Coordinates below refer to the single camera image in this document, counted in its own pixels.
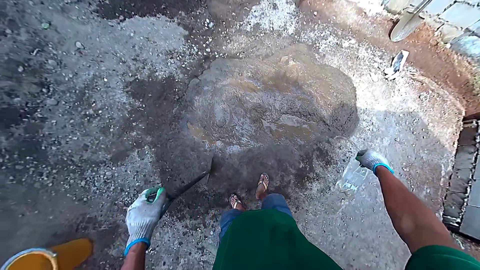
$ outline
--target blue glove cuff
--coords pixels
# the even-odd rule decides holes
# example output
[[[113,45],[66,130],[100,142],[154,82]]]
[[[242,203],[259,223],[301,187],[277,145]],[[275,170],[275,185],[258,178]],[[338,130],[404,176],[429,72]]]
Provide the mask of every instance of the blue glove cuff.
[[[375,171],[377,169],[378,166],[384,166],[385,168],[387,168],[392,174],[394,173],[392,168],[390,168],[390,166],[388,166],[387,164],[385,163],[378,163],[378,164],[375,164],[372,168],[372,171],[373,173],[375,174],[375,176],[377,175],[377,172]]]
[[[147,249],[150,247],[150,239],[144,237],[144,238],[140,238],[140,239],[137,239],[137,240],[133,240],[130,244],[128,244],[128,246],[125,248],[125,252],[123,253],[124,256],[127,256],[128,252],[130,251],[130,248],[136,244],[136,243],[139,243],[139,242],[144,242],[145,244],[147,244]]]

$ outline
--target green shirt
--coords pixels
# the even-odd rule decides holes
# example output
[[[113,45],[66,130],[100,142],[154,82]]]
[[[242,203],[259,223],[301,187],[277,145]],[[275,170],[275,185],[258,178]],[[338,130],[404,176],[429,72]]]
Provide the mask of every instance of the green shirt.
[[[341,268],[300,232],[295,220],[276,209],[247,211],[230,225],[220,242],[213,270]],[[473,257],[450,247],[417,250],[406,270],[480,270]]]

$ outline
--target work glove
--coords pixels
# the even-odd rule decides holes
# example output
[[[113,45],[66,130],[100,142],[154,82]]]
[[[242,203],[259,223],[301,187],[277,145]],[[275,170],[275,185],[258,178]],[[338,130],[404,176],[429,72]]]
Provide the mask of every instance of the work glove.
[[[392,168],[390,168],[390,166],[388,165],[388,160],[384,158],[381,154],[373,150],[370,150],[370,149],[360,150],[357,153],[357,156],[355,159],[360,162],[360,165],[362,167],[372,170],[372,172],[375,175],[377,175],[375,170],[377,169],[378,166],[384,166],[391,173],[393,173]]]
[[[148,197],[155,193],[156,197],[153,202],[147,201]],[[153,229],[160,220],[160,214],[166,201],[167,193],[165,189],[154,187],[145,189],[128,207],[125,223],[127,223],[130,237],[125,248],[125,256],[130,248],[138,242],[144,242],[147,244],[147,248],[150,247]]]

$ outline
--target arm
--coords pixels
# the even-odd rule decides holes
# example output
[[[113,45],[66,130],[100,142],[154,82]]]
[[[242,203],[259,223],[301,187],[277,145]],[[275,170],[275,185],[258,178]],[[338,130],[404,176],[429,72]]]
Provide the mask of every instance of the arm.
[[[156,197],[153,202],[148,201],[150,195]],[[125,248],[125,260],[121,270],[145,269],[145,252],[150,246],[153,230],[160,220],[160,215],[167,193],[163,188],[149,188],[144,190],[128,207],[125,223],[130,237]]]
[[[393,175],[386,158],[375,151],[362,150],[357,160],[378,177],[393,227],[411,253],[427,245],[458,248],[436,215]]]
[[[120,270],[144,270],[146,250],[147,245],[144,242],[132,245]]]

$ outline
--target forearm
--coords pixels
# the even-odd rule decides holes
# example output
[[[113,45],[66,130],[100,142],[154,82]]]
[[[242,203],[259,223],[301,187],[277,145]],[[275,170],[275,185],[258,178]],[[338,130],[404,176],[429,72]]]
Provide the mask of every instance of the forearm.
[[[146,250],[147,245],[144,242],[134,244],[128,251],[121,270],[144,270]]]
[[[388,215],[411,253],[426,245],[458,248],[436,215],[387,168],[377,167],[376,174]]]

